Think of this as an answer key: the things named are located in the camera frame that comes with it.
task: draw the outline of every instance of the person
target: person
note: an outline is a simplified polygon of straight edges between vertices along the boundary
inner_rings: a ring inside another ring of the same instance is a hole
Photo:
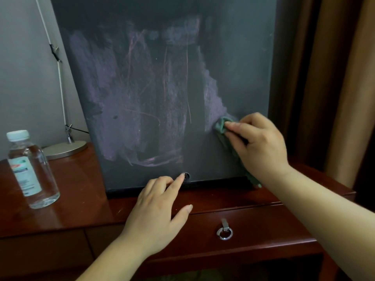
[[[246,169],[302,222],[354,281],[375,280],[375,214],[333,193],[293,169],[284,138],[260,113],[226,122],[229,138]],[[245,145],[239,135],[249,143]],[[152,179],[139,194],[122,234],[77,279],[131,279],[142,262],[165,248],[188,219],[192,205],[171,219],[184,180]]]

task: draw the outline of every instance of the bottle label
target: bottle label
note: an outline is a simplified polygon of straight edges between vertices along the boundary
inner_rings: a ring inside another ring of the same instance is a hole
[[[8,159],[8,162],[11,165],[11,169],[16,176],[24,196],[31,196],[42,191],[28,157]]]

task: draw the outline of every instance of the cleaning cloth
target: cleaning cloth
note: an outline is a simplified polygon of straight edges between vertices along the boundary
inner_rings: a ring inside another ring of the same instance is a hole
[[[223,116],[221,117],[215,124],[214,126],[214,129],[217,131],[216,134],[219,138],[219,140],[221,141],[221,143],[224,145],[224,147],[231,151],[232,155],[241,163],[242,167],[245,169],[244,165],[242,164],[241,160],[240,160],[240,157],[238,156],[237,152],[235,151],[235,149],[233,148],[231,142],[229,141],[229,139],[224,135],[225,132],[228,131],[228,129],[226,129],[226,127],[224,126],[224,122],[227,122],[227,121],[230,121],[230,122],[233,122],[233,120],[229,117],[226,117],[226,116]],[[246,176],[248,178],[248,180],[250,180],[250,182],[253,184],[253,185],[257,185],[258,187],[262,187],[260,182],[258,181],[258,179],[256,179],[251,173],[249,173],[247,170],[246,170]]]

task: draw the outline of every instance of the clear plastic bottle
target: clear plastic bottle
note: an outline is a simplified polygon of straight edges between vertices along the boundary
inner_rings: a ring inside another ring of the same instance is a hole
[[[6,136],[12,142],[8,162],[29,206],[38,209],[54,203],[60,192],[42,149],[30,142],[27,130]]]

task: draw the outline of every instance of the chalkboard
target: chalkboard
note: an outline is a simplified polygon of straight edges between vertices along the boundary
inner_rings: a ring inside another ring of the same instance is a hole
[[[212,131],[268,112],[276,0],[51,0],[107,191],[244,175]]]

